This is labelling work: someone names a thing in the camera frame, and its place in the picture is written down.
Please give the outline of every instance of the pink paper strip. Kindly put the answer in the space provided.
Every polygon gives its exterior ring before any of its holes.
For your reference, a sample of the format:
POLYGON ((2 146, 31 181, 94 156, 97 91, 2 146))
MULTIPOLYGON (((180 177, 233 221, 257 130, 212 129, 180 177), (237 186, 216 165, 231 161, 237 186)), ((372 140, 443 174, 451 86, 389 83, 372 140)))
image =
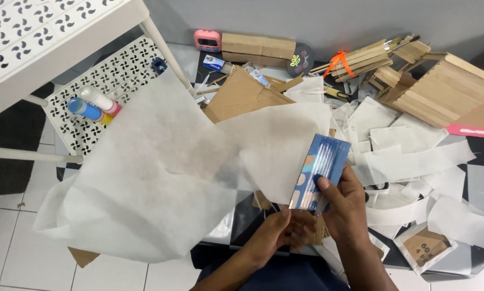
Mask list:
POLYGON ((484 127, 475 127, 452 123, 447 126, 446 129, 451 135, 484 137, 484 127))

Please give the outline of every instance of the orange ribbon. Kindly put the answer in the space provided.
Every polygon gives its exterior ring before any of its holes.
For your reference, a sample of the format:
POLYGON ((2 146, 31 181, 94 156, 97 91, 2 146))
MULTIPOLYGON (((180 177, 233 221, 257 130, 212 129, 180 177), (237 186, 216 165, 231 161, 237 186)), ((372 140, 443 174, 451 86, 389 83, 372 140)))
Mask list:
POLYGON ((330 70, 333 68, 333 66, 336 65, 336 63, 339 62, 339 60, 342 61, 342 64, 344 65, 344 68, 346 69, 346 71, 348 71, 348 74, 350 76, 352 76, 353 78, 355 78, 355 74, 353 74, 353 72, 349 69, 349 65, 348 65, 348 62, 346 62, 346 58, 344 57, 345 54, 347 54, 348 52, 345 52, 345 51, 338 51, 336 52, 335 56, 330 60, 330 62, 332 63, 328 69, 326 69, 325 73, 323 74, 323 79, 326 77, 326 75, 328 75, 328 73, 330 72, 330 70))

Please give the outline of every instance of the fingernail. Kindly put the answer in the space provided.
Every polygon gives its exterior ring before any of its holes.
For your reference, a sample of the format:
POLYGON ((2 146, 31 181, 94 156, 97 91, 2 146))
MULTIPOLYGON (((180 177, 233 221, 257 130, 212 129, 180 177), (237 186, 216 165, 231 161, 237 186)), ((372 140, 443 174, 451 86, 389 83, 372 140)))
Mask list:
POLYGON ((319 179, 317 179, 317 187, 319 187, 319 189, 323 191, 328 189, 328 187, 330 187, 330 183, 328 182, 327 178, 322 176, 319 179))
POLYGON ((290 209, 285 207, 284 209, 282 209, 281 211, 281 214, 283 215, 283 217, 288 217, 288 214, 290 213, 290 209))

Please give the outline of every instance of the grey wall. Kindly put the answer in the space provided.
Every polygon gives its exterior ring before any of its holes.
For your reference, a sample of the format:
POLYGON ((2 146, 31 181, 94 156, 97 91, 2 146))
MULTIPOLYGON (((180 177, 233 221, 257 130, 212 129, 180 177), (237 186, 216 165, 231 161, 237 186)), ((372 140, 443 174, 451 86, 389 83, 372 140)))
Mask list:
POLYGON ((484 0, 145 0, 168 43, 193 44, 197 29, 296 39, 328 60, 413 32, 433 51, 470 60, 484 50, 484 0))

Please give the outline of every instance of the glue stick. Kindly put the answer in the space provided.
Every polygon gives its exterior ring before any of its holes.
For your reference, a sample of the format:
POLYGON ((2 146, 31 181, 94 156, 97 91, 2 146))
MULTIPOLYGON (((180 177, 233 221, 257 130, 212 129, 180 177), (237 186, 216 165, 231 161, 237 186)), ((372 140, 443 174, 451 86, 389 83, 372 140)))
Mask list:
POLYGON ((85 86, 80 93, 80 97, 112 116, 116 116, 122 109, 120 104, 107 98, 104 94, 91 86, 85 86))
POLYGON ((114 118, 114 116, 102 112, 99 108, 78 97, 71 98, 67 107, 73 114, 87 117, 94 122, 100 122, 105 125, 109 125, 114 118))

